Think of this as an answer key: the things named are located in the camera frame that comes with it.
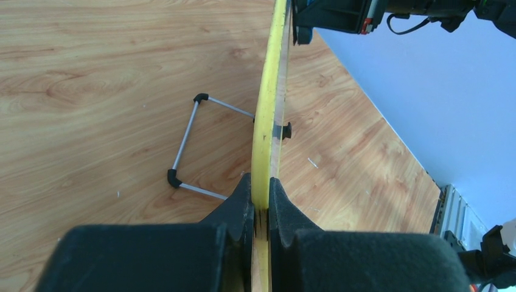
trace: black plastic corner connector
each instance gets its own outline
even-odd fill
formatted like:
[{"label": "black plastic corner connector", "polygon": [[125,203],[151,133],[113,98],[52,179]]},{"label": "black plastic corner connector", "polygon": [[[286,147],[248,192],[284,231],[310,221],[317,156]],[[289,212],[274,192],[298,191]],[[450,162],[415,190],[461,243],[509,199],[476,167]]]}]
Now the black plastic corner connector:
[{"label": "black plastic corner connector", "polygon": [[283,126],[283,135],[281,137],[282,140],[285,140],[285,138],[291,138],[292,137],[292,124],[288,122],[286,126]]},{"label": "black plastic corner connector", "polygon": [[169,169],[167,172],[167,180],[174,189],[179,189],[179,186],[183,183],[177,178],[177,170]]},{"label": "black plastic corner connector", "polygon": [[203,100],[208,100],[208,97],[209,97],[208,93],[199,93],[199,94],[197,94],[197,96],[195,96],[193,98],[193,100],[194,100],[194,102],[201,104],[201,102]]}]

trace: silver metal rod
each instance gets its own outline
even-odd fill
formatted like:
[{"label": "silver metal rod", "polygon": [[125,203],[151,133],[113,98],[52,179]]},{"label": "silver metal rod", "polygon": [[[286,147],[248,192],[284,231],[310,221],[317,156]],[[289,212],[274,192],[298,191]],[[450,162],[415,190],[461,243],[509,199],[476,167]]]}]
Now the silver metal rod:
[{"label": "silver metal rod", "polygon": [[225,103],[225,102],[221,102],[221,101],[220,101],[220,100],[218,100],[218,99],[214,99],[214,98],[213,98],[213,97],[211,97],[211,96],[210,96],[210,97],[208,97],[208,100],[211,100],[211,101],[212,101],[212,102],[214,102],[214,103],[218,103],[218,104],[219,104],[219,105],[221,105],[221,106],[225,106],[225,107],[230,108],[230,109],[232,109],[232,110],[234,110],[234,111],[236,111],[236,112],[238,112],[238,113],[244,114],[244,115],[246,115],[246,116],[248,116],[248,117],[252,117],[252,118],[254,119],[254,115],[253,115],[253,114],[248,113],[248,112],[246,112],[246,111],[243,111],[243,110],[241,110],[240,108],[236,108],[236,107],[234,107],[234,106],[232,106],[232,105],[228,105],[227,103]]},{"label": "silver metal rod", "polygon": [[197,102],[193,103],[192,115],[190,116],[190,121],[188,121],[188,126],[186,126],[186,131],[184,132],[184,137],[183,137],[183,140],[181,141],[181,145],[179,146],[178,154],[176,156],[176,161],[174,161],[174,165],[172,166],[172,169],[177,169],[177,166],[179,164],[179,159],[181,159],[181,155],[184,150],[184,145],[186,144],[186,140],[188,139],[188,135],[190,134],[190,129],[192,128],[192,124],[194,123],[195,112],[197,112],[198,106],[199,106],[199,103],[197,103]]},{"label": "silver metal rod", "polygon": [[201,189],[200,187],[190,186],[189,184],[185,184],[185,183],[182,183],[181,187],[183,187],[185,189],[193,190],[194,192],[203,193],[203,194],[209,195],[209,196],[214,196],[214,197],[216,197],[218,199],[221,199],[221,200],[225,200],[225,199],[228,198],[226,196],[219,195],[219,194],[214,193],[214,192],[210,192],[209,190]]}]

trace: white wall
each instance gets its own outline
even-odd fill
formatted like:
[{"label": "white wall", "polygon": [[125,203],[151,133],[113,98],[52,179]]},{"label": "white wall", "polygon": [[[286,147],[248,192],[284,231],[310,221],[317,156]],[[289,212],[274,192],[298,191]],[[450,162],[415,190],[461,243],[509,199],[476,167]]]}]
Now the white wall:
[{"label": "white wall", "polygon": [[367,36],[318,32],[440,186],[489,229],[515,218],[516,40],[473,13],[454,33],[434,23],[398,36],[385,19]]}]

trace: robotic hand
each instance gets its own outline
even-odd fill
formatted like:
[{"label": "robotic hand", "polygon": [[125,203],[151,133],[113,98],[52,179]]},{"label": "robotic hand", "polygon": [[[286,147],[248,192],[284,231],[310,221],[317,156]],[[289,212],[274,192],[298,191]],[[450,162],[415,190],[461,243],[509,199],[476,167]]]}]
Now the robotic hand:
[{"label": "robotic hand", "polygon": [[[397,35],[437,21],[453,32],[473,10],[477,18],[491,20],[497,29],[516,38],[516,0],[293,0],[293,8],[294,44],[309,44],[314,27],[368,34],[381,23],[385,12],[391,13],[387,25]],[[408,19],[410,15],[428,17],[406,31],[393,31],[393,18]]]},{"label": "robotic hand", "polygon": [[487,232],[481,251],[458,255],[471,283],[492,283],[499,289],[516,285],[516,218]]}]

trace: wood grain surface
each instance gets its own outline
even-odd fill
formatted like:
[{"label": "wood grain surface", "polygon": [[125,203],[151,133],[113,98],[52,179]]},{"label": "wood grain surface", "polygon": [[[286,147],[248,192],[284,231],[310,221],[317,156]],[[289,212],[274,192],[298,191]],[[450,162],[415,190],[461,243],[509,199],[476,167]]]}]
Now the wood grain surface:
[{"label": "wood grain surface", "polygon": [[[254,112],[272,0],[0,1],[0,291],[32,290],[68,229],[196,222],[166,181],[199,92]],[[438,189],[316,35],[291,47],[280,178],[321,227],[427,232]],[[183,181],[229,195],[253,123],[203,103]]]}]

